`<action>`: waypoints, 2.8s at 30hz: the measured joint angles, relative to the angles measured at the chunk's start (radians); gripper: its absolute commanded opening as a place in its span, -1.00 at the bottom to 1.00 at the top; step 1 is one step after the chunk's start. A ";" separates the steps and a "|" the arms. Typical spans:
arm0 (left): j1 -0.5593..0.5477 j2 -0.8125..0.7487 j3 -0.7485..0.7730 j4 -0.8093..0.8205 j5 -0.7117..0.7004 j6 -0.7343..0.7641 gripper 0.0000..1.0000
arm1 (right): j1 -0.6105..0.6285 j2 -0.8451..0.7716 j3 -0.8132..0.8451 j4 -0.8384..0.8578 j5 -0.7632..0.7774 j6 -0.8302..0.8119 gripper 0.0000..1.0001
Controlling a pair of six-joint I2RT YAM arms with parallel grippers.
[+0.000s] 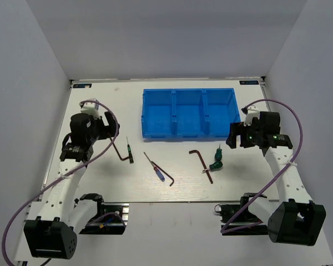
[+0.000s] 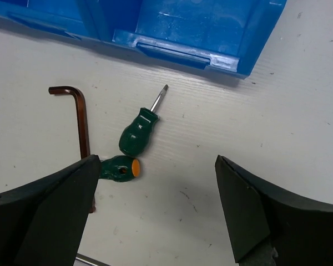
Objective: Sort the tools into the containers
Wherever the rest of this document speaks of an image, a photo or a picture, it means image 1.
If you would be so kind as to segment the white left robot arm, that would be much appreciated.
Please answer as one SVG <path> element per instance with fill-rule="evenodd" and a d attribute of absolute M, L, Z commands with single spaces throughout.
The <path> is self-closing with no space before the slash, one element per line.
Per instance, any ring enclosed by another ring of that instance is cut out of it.
<path fill-rule="evenodd" d="M 107 124 L 97 111 L 83 111 L 70 119 L 70 132 L 62 142 L 58 176 L 37 217 L 27 220 L 23 228 L 35 258 L 71 259 L 78 233 L 90 219 L 101 221 L 106 215 L 106 207 L 92 199 L 80 199 L 73 206 L 78 184 L 93 155 L 93 145 L 119 134 L 114 115 L 106 111 L 104 116 Z"/>

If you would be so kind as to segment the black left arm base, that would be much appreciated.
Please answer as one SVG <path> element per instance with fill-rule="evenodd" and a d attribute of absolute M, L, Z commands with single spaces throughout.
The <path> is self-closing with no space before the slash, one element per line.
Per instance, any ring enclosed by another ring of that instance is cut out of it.
<path fill-rule="evenodd" d="M 128 223 L 128 203 L 108 203 L 97 193 L 74 199 L 69 224 L 77 234 L 122 235 Z"/>

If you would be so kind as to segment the medium brown hex key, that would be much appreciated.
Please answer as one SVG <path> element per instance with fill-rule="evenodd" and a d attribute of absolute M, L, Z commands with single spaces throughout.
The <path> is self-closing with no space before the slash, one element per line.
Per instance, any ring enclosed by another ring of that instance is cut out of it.
<path fill-rule="evenodd" d="M 158 167 L 158 169 L 160 169 L 160 171 L 162 172 L 162 174 L 163 174 L 163 176 L 165 177 L 167 177 L 167 178 L 169 178 L 170 180 L 171 180 L 171 183 L 169 184 L 169 186 L 171 187 L 173 184 L 174 184 L 174 182 L 175 182 L 175 180 L 171 177 L 171 175 L 170 174 L 168 174 L 166 171 L 164 171 L 160 166 L 158 166 L 154 161 L 152 161 L 157 167 Z"/>

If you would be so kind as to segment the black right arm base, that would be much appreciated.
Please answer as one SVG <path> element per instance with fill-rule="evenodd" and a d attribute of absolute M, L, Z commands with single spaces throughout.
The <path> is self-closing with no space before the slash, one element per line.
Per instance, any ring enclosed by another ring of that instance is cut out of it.
<path fill-rule="evenodd" d="M 220 216 L 221 227 L 241 208 L 243 205 L 255 195 L 255 193 L 244 193 L 240 198 L 239 203 L 219 203 L 214 207 L 214 213 Z M 266 236 L 268 235 L 268 228 L 265 224 L 258 224 L 254 227 L 250 227 L 251 224 L 259 222 L 257 216 L 250 213 L 247 209 L 237 216 L 227 227 L 227 230 L 236 227 L 245 226 L 243 229 L 236 231 L 223 233 L 223 236 Z"/>

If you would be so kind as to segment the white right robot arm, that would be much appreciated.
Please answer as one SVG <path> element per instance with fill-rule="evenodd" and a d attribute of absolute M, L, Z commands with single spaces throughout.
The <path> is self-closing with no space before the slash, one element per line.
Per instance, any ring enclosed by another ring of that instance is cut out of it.
<path fill-rule="evenodd" d="M 288 135 L 280 133 L 278 112 L 260 111 L 254 106 L 243 108 L 246 118 L 232 123 L 226 144 L 234 149 L 236 139 L 243 148 L 259 147 L 274 178 L 258 193 L 244 194 L 239 210 L 226 222 L 239 216 L 246 221 L 255 217 L 263 222 L 274 243 L 314 246 L 326 217 L 324 206 L 313 202 L 294 162 L 296 153 Z M 279 203 L 270 202 L 266 188 L 276 185 Z"/>

